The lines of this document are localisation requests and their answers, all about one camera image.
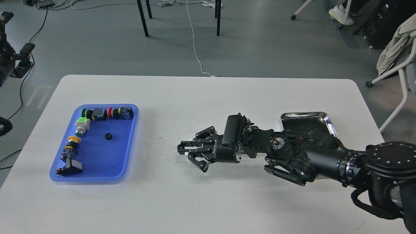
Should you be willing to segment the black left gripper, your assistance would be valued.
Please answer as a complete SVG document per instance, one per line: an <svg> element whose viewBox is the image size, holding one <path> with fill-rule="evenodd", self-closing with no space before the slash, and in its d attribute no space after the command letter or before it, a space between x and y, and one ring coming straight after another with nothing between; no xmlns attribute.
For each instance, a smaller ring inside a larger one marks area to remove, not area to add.
<svg viewBox="0 0 416 234"><path fill-rule="evenodd" d="M22 78L33 67L30 54L35 44L25 43L19 53L6 40L6 24L14 17L12 12L3 11L0 15L0 87L10 76Z"/></svg>

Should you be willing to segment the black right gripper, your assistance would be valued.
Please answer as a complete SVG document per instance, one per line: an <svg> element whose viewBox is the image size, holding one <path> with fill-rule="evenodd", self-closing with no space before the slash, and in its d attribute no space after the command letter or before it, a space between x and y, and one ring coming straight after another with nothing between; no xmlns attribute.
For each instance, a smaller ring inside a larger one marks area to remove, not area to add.
<svg viewBox="0 0 416 234"><path fill-rule="evenodd" d="M232 148L222 145L223 135L217 137L217 132L210 126L195 134L189 141L181 141L177 146L178 153L185 153L199 170L207 172L211 163L240 163Z"/></svg>

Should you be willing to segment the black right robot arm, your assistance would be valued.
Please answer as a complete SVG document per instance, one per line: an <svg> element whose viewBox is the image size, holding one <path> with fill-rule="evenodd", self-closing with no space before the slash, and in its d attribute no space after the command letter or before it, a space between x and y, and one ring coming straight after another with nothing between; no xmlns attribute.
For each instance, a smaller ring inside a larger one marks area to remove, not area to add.
<svg viewBox="0 0 416 234"><path fill-rule="evenodd" d="M318 175L336 180L355 189L351 194L355 206L382 219L401 218L409 233L415 233L416 167L411 143L385 142L355 151L319 129L263 130L239 113L228 117L222 135L210 126L181 141L177 151L202 172L211 163L239 163L242 154L256 158L265 153L267 173L300 186L314 182Z"/></svg>

